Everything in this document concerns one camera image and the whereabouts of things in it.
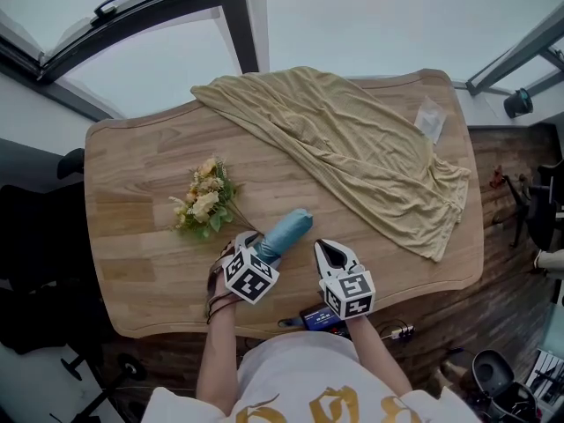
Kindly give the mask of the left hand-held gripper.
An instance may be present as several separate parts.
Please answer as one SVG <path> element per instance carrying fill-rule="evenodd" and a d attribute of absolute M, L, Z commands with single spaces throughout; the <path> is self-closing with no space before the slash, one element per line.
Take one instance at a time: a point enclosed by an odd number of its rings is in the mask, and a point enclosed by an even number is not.
<path fill-rule="evenodd" d="M 276 270 L 282 259 L 273 256 L 268 264 L 255 253 L 263 240 L 257 231 L 246 231 L 234 238 L 237 253 L 224 267 L 226 288 L 246 302 L 259 302 L 276 284 Z"/>

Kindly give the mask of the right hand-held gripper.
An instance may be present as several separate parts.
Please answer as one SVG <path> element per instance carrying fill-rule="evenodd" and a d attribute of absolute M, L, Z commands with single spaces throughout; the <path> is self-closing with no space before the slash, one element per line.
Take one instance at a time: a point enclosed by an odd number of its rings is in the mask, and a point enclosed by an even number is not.
<path fill-rule="evenodd" d="M 356 254 L 345 245 L 328 239 L 314 243 L 319 286 L 325 304 L 341 320 L 366 316 L 374 311 L 375 286 L 371 272 L 356 265 Z M 329 278 L 331 268 L 351 268 Z"/>

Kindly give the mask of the blue umbrella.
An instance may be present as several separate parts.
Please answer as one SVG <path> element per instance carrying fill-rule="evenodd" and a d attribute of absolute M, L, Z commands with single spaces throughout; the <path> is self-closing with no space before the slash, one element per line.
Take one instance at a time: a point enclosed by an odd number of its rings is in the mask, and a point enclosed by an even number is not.
<path fill-rule="evenodd" d="M 296 209 L 288 213 L 275 225 L 270 232 L 263 234 L 263 240 L 256 247 L 256 255 L 268 264 L 273 256 L 284 255 L 300 238 L 313 226 L 313 215 L 305 209 Z M 211 271 L 220 266 L 226 266 L 237 251 L 232 239 L 214 262 Z"/>

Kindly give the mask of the person's right forearm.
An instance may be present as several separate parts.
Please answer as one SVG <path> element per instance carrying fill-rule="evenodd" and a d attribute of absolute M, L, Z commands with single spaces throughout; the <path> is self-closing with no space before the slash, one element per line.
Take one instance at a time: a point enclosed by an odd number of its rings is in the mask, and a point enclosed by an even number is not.
<path fill-rule="evenodd" d="M 360 364 L 401 397 L 412 391 L 402 368 L 384 345 L 375 327 L 365 316 L 346 321 Z"/>

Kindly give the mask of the person's left forearm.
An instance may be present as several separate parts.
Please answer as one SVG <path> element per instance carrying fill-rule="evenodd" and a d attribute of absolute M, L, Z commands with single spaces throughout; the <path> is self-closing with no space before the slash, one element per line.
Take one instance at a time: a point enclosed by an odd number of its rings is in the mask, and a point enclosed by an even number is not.
<path fill-rule="evenodd" d="M 233 410 L 238 395 L 234 331 L 236 303 L 237 299 L 233 296 L 226 296 L 212 303 L 197 379 L 197 399 L 214 405 L 225 415 Z"/>

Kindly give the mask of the small blue-screen device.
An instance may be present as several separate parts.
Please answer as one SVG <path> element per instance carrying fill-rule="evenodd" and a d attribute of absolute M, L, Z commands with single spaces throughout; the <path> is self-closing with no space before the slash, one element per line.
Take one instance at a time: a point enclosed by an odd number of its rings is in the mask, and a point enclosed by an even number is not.
<path fill-rule="evenodd" d="M 344 338 L 349 338 L 349 332 L 343 320 L 326 304 L 317 304 L 300 312 L 300 317 L 306 330 L 328 332 Z"/>

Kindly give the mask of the yellow artificial flower bouquet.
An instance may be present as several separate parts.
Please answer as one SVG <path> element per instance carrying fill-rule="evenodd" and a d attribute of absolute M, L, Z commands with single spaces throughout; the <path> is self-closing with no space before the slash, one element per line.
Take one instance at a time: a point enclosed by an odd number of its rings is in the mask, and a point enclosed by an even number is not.
<path fill-rule="evenodd" d="M 173 231 L 191 233 L 202 240 L 217 234 L 227 224 L 256 231 L 236 203 L 242 185 L 231 179 L 223 159 L 211 156 L 190 172 L 192 181 L 185 196 L 168 198 L 174 203 Z"/>

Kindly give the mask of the white power strip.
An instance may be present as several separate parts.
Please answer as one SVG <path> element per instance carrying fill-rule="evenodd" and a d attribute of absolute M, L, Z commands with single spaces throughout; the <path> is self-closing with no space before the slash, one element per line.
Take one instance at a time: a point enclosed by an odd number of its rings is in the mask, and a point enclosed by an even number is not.
<path fill-rule="evenodd" d="M 385 326 L 380 331 L 380 338 L 382 340 L 399 340 L 399 339 L 409 339 L 414 333 L 414 326 L 411 324 L 391 324 Z"/>

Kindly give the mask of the yellow-green cloth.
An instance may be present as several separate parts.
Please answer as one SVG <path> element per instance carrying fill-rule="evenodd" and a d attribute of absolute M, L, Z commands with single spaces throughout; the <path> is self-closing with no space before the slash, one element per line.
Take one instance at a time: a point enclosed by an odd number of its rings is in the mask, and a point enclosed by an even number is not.
<path fill-rule="evenodd" d="M 373 229 L 442 260 L 470 171 L 439 158 L 413 123 L 355 85 L 307 66 L 215 78 L 202 104 L 285 152 Z"/>

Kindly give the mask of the wooden table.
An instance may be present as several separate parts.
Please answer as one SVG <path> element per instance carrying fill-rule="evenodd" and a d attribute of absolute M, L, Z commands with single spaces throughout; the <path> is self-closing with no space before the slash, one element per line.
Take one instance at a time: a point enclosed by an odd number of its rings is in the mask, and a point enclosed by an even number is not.
<path fill-rule="evenodd" d="M 142 338 L 206 330 L 208 270 L 241 228 L 228 224 L 201 240 L 174 229 L 174 200 L 211 156 L 226 162 L 236 203 L 258 230 L 303 208 L 314 218 L 283 256 L 275 286 L 236 307 L 237 335 L 271 338 L 279 322 L 321 299 L 313 244 L 351 248 L 372 273 L 375 308 L 476 283 L 484 262 L 479 178 L 471 176 L 461 221 L 440 262 L 398 247 L 343 206 L 294 160 L 192 101 L 156 115 L 94 124 L 85 141 L 85 206 L 93 261 L 115 330 Z"/>

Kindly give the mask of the person's white printed shirt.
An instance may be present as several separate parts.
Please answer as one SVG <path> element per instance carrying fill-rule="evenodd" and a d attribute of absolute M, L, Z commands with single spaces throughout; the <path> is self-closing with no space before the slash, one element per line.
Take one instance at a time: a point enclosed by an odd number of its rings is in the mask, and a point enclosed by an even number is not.
<path fill-rule="evenodd" d="M 229 415 L 157 388 L 142 423 L 481 423 L 453 392 L 396 395 L 360 363 L 353 343 L 325 332 L 272 338 L 249 351 Z"/>

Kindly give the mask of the clear plastic bag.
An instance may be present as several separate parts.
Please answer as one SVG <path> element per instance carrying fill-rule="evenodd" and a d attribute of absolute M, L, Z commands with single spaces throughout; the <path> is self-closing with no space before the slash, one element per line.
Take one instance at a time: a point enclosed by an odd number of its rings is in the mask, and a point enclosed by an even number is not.
<path fill-rule="evenodd" d="M 446 118 L 446 111 L 426 96 L 419 107 L 414 126 L 436 145 Z"/>

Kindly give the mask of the black wheeled stand base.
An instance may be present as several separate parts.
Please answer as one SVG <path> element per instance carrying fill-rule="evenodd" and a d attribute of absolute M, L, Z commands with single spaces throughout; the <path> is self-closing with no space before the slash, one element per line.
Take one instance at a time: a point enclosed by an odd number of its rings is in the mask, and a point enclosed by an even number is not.
<path fill-rule="evenodd" d="M 147 372 L 142 363 L 127 353 L 120 353 L 117 358 L 119 367 L 119 374 L 109 383 L 104 384 L 100 372 L 100 365 L 88 359 L 83 354 L 77 354 L 76 357 L 68 362 L 61 358 L 61 364 L 65 370 L 76 380 L 81 381 L 82 375 L 78 372 L 78 367 L 85 363 L 91 370 L 93 378 L 100 385 L 101 392 L 95 397 L 81 412 L 78 412 L 70 423 L 101 423 L 101 418 L 93 413 L 103 404 L 108 401 L 115 392 L 122 386 L 122 384 L 130 379 L 135 382 L 142 382 L 147 377 Z"/>

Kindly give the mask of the black round bin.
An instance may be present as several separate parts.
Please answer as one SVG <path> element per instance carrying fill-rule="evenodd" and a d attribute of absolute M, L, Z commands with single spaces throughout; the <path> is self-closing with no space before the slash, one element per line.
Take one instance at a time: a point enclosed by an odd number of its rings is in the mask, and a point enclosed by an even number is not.
<path fill-rule="evenodd" d="M 471 372 L 478 386 L 477 402 L 486 423 L 539 423 L 538 404 L 531 390 L 518 382 L 512 367 L 495 350 L 475 355 Z"/>

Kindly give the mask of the black office chair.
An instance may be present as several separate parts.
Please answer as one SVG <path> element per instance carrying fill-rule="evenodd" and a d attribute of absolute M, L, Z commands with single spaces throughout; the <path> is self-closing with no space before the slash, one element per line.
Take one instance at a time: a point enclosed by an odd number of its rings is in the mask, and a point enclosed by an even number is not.
<path fill-rule="evenodd" d="M 14 291 L 95 279 L 84 165 L 83 148 L 61 156 L 13 144 L 0 153 L 0 279 Z"/>
<path fill-rule="evenodd" d="M 518 193 L 508 175 L 502 179 L 507 183 L 515 200 L 516 233 L 511 248 L 519 244 L 523 227 L 534 244 L 541 250 L 548 250 L 554 232 L 564 232 L 564 159 L 555 165 L 541 165 L 537 168 L 539 183 L 523 185 Z"/>
<path fill-rule="evenodd" d="M 87 354 L 113 335 L 100 296 L 78 284 L 32 293 L 0 288 L 0 344 L 18 354 L 65 345 Z"/>

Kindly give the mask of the dark teal-lidded bottle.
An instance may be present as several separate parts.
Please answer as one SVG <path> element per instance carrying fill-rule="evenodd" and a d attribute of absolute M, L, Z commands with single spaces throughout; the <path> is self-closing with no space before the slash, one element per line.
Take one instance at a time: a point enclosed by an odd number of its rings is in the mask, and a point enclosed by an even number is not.
<path fill-rule="evenodd" d="M 515 90 L 503 101 L 503 107 L 510 119 L 533 112 L 533 102 L 529 92 L 520 88 Z"/>

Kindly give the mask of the dark window frame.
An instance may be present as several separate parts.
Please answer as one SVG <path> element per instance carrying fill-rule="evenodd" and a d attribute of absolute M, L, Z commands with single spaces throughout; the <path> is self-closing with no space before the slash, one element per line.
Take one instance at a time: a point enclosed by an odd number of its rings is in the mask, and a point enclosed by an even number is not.
<path fill-rule="evenodd" d="M 93 122 L 118 118 L 118 110 L 73 84 L 59 84 L 59 79 L 121 41 L 207 10 L 222 11 L 241 71 L 259 70 L 248 0 L 119 0 L 114 5 L 111 19 L 91 26 L 92 11 L 50 52 L 0 11 L 0 74 Z"/>

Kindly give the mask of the grey window frame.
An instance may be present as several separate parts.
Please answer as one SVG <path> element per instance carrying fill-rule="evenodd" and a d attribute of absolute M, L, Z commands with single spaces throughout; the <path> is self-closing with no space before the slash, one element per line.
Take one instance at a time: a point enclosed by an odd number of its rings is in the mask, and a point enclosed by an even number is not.
<path fill-rule="evenodd" d="M 478 95 L 537 56 L 564 73 L 564 51 L 554 47 L 563 38 L 564 3 L 561 3 L 514 47 L 469 78 L 466 89 L 472 96 Z"/>

